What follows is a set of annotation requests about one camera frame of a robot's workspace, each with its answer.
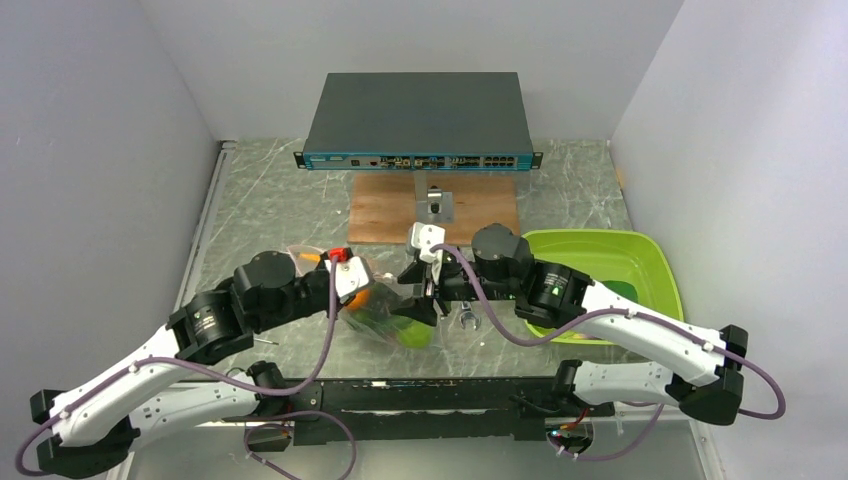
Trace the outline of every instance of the lime green plastic tray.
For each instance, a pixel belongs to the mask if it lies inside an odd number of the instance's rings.
[[[616,291],[613,285],[625,289],[631,286],[629,290],[635,290],[637,297],[631,300],[683,321],[683,305],[671,268],[659,245],[647,235],[620,230],[536,230],[524,234],[524,238],[536,258],[580,270],[595,280],[609,282],[608,286]],[[527,327],[539,337],[551,332],[529,323]],[[553,341],[612,345],[574,332]]]

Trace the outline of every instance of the metal bracket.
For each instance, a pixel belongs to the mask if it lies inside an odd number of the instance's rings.
[[[427,172],[415,170],[415,216],[421,223],[453,223],[453,193],[427,187]]]

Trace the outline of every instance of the wall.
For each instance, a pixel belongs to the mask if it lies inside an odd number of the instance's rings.
[[[687,0],[612,138],[690,320],[751,334],[788,397],[716,429],[728,477],[843,478],[848,5]],[[750,372],[744,405],[774,407]]]
[[[324,77],[517,71],[534,136],[609,138],[682,0],[142,0],[219,139],[306,136]]]
[[[134,1],[0,6],[0,478],[29,396],[170,313],[216,143]]]

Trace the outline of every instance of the clear plastic bag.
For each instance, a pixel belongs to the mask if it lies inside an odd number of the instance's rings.
[[[323,252],[308,245],[293,245],[286,250],[301,275],[315,269]],[[374,285],[357,294],[339,312],[339,318],[354,332],[374,341],[416,349],[436,346],[436,328],[391,314],[404,298],[412,295],[412,286],[400,285],[392,274],[382,273],[373,259],[365,258],[365,261],[374,274]]]

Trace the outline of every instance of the table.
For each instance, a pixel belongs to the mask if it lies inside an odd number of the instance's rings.
[[[284,250],[295,244],[331,248],[346,243],[354,172],[298,170],[292,152],[302,146],[303,139],[292,138],[239,142],[205,246],[196,291],[213,288],[264,250]],[[546,228],[631,228],[606,142],[538,140],[534,147],[545,153],[540,170],[490,173],[514,177],[522,233]],[[395,274],[411,260],[402,245],[353,248]],[[188,293],[190,298],[195,292]],[[475,309],[484,317],[482,309]],[[513,332],[531,335],[513,314],[511,302],[498,302],[495,311]],[[216,368],[246,368],[266,360],[276,362],[286,377],[305,377],[315,366],[326,326],[325,315],[319,314],[277,328],[263,338],[280,346],[256,344]],[[365,338],[340,322],[321,377],[552,375],[560,360],[567,358],[598,363],[641,360],[614,346],[519,347],[504,340],[485,318],[478,331],[463,330],[454,317],[438,328],[434,346],[414,350]]]

